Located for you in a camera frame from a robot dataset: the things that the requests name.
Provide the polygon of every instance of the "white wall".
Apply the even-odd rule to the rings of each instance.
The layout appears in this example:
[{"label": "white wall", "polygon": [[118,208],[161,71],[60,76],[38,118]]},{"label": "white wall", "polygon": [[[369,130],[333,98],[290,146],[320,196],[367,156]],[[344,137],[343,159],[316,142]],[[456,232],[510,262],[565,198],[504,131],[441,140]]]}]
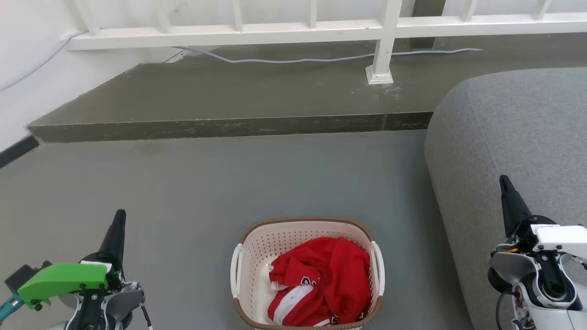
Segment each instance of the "white wall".
[{"label": "white wall", "polygon": [[[446,0],[443,16],[458,16],[466,0]],[[479,0],[475,15],[530,14],[538,0]],[[587,12],[585,0],[554,0],[548,12]]]},{"label": "white wall", "polygon": [[[152,0],[87,0],[102,28],[153,26]],[[318,19],[374,19],[384,0],[318,0]],[[309,0],[242,0],[245,23],[309,18]],[[404,0],[410,16],[414,0]],[[167,0],[173,25],[232,24],[232,0]],[[64,36],[83,29],[73,0],[0,1],[0,86],[53,52]],[[67,52],[0,92],[0,151],[24,138],[25,126],[139,63],[162,62],[173,48]]]}]

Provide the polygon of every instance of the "brown basket rim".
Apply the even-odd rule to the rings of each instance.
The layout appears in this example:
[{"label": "brown basket rim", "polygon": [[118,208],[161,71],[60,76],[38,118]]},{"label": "brown basket rim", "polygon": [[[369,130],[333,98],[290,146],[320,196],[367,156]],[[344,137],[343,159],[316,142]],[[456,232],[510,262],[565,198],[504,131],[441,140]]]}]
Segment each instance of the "brown basket rim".
[{"label": "brown basket rim", "polygon": [[[289,217],[289,218],[279,218],[279,219],[261,221],[260,223],[253,225],[252,227],[247,229],[247,231],[242,235],[239,243],[243,244],[245,239],[247,239],[247,237],[249,236],[249,234],[253,230],[255,230],[263,225],[277,224],[277,223],[292,223],[292,222],[301,222],[301,221],[323,221],[323,222],[332,222],[332,223],[351,224],[351,225],[361,229],[361,231],[363,231],[365,233],[365,235],[367,235],[367,238],[370,241],[375,240],[373,238],[373,235],[371,235],[371,232],[367,228],[365,228],[362,224],[360,224],[356,221],[350,220],[350,219],[332,218],[332,217]],[[237,310],[238,316],[240,316],[241,319],[243,321],[245,321],[245,323],[247,323],[248,325],[250,325],[256,329],[260,329],[260,330],[315,330],[316,329],[315,326],[283,326],[283,325],[270,325],[270,324],[262,324],[259,322],[255,322],[255,321],[251,320],[245,314],[245,312],[242,310],[241,303],[238,300],[238,298],[233,298],[233,302],[234,302],[234,307]],[[367,315],[366,318],[364,318],[358,322],[331,325],[328,327],[328,329],[347,330],[347,329],[354,329],[354,328],[359,328],[359,327],[365,326],[375,318],[377,313],[379,313],[379,310],[381,309],[382,305],[383,305],[383,296],[382,295],[377,296],[377,303],[375,303],[375,307],[373,308],[373,311],[371,313],[369,313],[369,315]]]}]

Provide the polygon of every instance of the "green plastic bracket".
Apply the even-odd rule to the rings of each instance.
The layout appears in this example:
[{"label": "green plastic bracket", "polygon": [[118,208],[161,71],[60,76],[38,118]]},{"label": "green plastic bracket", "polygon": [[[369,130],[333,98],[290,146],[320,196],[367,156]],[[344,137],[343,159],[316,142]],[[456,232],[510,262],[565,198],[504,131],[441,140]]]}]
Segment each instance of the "green plastic bracket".
[{"label": "green plastic bracket", "polygon": [[94,264],[54,264],[40,270],[27,283],[18,289],[29,308],[36,304],[31,301],[43,301],[50,305],[49,298],[73,291],[80,291],[80,285],[86,289],[99,289],[107,286],[106,266]]}]

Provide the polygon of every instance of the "floor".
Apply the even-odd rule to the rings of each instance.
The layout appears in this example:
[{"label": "floor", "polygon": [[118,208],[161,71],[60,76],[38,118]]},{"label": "floor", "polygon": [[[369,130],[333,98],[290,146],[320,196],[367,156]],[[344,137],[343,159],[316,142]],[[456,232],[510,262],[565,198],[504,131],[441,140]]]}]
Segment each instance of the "floor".
[{"label": "floor", "polygon": [[[248,329],[232,251],[257,221],[351,218],[383,251],[383,308],[366,329],[472,329],[423,156],[425,130],[45,144],[0,170],[0,278],[94,252],[128,212],[125,269],[155,329]],[[7,297],[7,289],[0,289]],[[60,302],[3,330],[45,329]],[[129,328],[146,329],[139,313]]]},{"label": "floor", "polygon": [[[138,66],[33,122],[46,142],[356,132],[425,128],[459,82],[489,73],[587,66],[585,33],[437,38],[437,50],[392,58],[393,85],[368,85],[371,58],[337,63],[230,64],[209,56]],[[375,43],[226,46],[230,59],[339,58]],[[406,51],[400,39],[395,52]],[[405,117],[405,113],[423,113]]]}]

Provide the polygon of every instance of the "laundry basket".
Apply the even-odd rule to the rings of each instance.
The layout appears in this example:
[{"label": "laundry basket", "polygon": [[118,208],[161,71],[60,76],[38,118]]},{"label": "laundry basket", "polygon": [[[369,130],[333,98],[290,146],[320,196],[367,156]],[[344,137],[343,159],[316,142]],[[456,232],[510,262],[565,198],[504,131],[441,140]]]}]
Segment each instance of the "laundry basket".
[{"label": "laundry basket", "polygon": [[230,288],[234,306],[240,317],[260,330],[315,329],[307,326],[282,326],[267,316],[267,308],[275,297],[269,281],[269,266],[277,256],[318,237],[345,237],[370,255],[369,287],[371,305],[366,318],[359,322],[339,324],[329,330],[360,329],[371,322],[383,303],[385,269],[379,246],[362,225],[337,218],[282,218],[251,227],[234,249],[230,265]]}]

